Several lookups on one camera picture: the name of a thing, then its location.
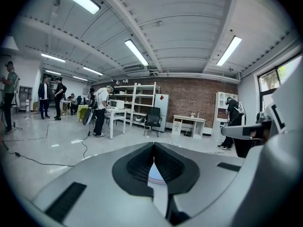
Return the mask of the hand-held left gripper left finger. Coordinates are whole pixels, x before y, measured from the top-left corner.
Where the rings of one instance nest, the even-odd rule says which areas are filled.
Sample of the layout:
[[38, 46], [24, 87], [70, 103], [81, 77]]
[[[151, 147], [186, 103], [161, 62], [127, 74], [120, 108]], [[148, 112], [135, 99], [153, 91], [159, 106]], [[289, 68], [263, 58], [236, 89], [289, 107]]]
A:
[[64, 227], [171, 227], [148, 185], [152, 146], [89, 157], [44, 187], [34, 205]]

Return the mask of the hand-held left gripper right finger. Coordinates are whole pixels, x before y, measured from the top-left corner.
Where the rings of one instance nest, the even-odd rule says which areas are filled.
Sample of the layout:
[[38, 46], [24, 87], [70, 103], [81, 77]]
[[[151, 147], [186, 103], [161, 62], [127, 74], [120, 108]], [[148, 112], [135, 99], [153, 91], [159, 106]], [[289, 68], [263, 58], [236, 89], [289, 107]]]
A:
[[233, 218], [242, 193], [231, 191], [244, 160], [154, 143], [154, 164], [168, 188], [163, 217], [154, 205], [155, 218]]

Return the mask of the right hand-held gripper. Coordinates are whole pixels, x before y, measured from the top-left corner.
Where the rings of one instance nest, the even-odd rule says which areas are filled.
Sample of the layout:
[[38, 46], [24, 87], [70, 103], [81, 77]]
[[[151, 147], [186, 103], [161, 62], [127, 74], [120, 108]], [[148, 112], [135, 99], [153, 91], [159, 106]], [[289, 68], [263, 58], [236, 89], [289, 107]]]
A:
[[233, 139], [264, 140], [303, 130], [303, 57], [285, 66], [282, 84], [271, 94], [269, 105], [258, 117], [256, 124], [223, 127], [221, 133]]

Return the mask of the blue big plate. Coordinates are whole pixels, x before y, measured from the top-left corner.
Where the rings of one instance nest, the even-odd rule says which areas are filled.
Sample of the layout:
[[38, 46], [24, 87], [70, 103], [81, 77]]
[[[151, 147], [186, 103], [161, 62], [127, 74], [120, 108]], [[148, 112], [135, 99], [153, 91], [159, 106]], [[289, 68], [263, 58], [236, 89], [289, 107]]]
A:
[[150, 168], [148, 181], [152, 182], [152, 183], [157, 183], [157, 184], [165, 184], [164, 179], [162, 178], [159, 170], [157, 169], [157, 167], [154, 163], [152, 164], [152, 166]]

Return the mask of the tall white cabinet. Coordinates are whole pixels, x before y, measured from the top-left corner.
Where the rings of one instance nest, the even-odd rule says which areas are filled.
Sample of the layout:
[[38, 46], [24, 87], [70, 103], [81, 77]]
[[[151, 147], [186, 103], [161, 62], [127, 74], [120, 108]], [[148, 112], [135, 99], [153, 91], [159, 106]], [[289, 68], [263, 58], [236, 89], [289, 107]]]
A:
[[217, 92], [215, 95], [215, 109], [214, 109], [214, 121], [212, 127], [211, 136], [216, 141], [223, 141], [225, 137], [221, 134], [222, 127], [227, 126], [229, 116], [225, 113], [228, 108], [226, 100], [231, 97], [234, 100], [238, 100], [238, 96], [235, 94]]

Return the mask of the black framed window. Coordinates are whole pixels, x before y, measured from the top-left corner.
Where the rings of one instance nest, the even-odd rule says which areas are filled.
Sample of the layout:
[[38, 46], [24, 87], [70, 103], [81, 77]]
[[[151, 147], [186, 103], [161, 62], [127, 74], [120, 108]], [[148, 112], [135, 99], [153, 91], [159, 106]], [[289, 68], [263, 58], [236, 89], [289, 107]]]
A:
[[259, 109], [261, 112], [265, 108], [273, 103], [272, 94], [290, 77], [296, 67], [302, 61], [303, 56], [297, 55], [286, 62], [275, 66], [267, 72], [259, 75], [258, 87], [259, 87]]

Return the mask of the white low desk with drawers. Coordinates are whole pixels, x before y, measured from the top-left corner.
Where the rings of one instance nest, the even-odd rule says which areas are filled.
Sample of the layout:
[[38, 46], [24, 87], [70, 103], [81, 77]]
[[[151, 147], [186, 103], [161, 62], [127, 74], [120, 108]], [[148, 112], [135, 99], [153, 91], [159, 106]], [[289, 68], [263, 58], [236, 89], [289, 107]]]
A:
[[190, 136], [194, 139], [201, 139], [203, 136], [205, 119], [174, 115], [172, 125], [172, 135], [179, 136], [184, 132], [185, 136]]

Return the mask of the black white oval disc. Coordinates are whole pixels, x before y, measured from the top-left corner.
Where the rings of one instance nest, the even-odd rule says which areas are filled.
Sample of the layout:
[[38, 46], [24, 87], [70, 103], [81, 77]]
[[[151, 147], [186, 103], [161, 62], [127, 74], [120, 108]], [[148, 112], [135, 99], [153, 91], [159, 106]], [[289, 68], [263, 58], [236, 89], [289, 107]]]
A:
[[87, 108], [86, 112], [85, 112], [85, 115], [83, 117], [83, 125], [86, 126], [90, 123], [91, 119], [92, 119], [92, 116], [93, 116], [93, 110], [92, 108]]

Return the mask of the white fridge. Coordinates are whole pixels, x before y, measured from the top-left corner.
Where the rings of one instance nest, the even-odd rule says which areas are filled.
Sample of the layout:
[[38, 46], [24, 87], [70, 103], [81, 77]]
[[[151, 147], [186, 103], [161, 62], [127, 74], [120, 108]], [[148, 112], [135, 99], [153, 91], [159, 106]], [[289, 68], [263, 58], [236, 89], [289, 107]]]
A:
[[154, 107], [160, 109], [160, 127], [156, 128], [160, 132], [165, 131], [166, 121], [168, 119], [169, 95], [155, 94]]

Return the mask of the yellow-green chair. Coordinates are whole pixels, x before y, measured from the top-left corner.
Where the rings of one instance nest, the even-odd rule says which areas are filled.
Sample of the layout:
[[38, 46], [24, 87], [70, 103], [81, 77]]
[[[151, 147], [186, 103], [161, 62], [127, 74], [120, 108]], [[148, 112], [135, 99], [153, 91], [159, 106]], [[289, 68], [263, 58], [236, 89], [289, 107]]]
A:
[[83, 121], [86, 111], [88, 109], [88, 105], [79, 105], [77, 109], [77, 118], [78, 121]]

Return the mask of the white microwave oven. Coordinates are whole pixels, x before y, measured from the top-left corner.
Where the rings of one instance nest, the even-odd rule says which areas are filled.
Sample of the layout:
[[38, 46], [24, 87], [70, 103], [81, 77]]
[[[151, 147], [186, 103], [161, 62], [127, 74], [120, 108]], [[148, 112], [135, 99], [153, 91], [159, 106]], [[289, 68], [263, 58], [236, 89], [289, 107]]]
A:
[[125, 102], [123, 100], [110, 99], [109, 100], [109, 107], [111, 109], [124, 109], [125, 108]]

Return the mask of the white shelving rack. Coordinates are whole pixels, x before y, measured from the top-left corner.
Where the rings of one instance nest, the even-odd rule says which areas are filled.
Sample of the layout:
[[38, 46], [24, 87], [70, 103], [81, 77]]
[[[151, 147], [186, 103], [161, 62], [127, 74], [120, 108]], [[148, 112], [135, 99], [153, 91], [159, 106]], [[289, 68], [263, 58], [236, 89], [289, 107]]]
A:
[[155, 94], [160, 93], [160, 86], [154, 82], [151, 85], [135, 83], [130, 86], [118, 86], [109, 99], [123, 100], [125, 102], [126, 121], [144, 126], [144, 123], [134, 122], [135, 116], [145, 117], [149, 108], [154, 107]]

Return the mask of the ceiling air conditioner unit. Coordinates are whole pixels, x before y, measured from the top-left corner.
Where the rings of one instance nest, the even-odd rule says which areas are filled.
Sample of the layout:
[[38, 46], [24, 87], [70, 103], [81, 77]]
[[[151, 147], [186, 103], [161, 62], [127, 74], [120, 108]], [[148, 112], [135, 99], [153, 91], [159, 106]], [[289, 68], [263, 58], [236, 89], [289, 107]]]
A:
[[123, 72], [132, 78], [147, 77], [150, 75], [148, 68], [139, 64], [124, 67]]

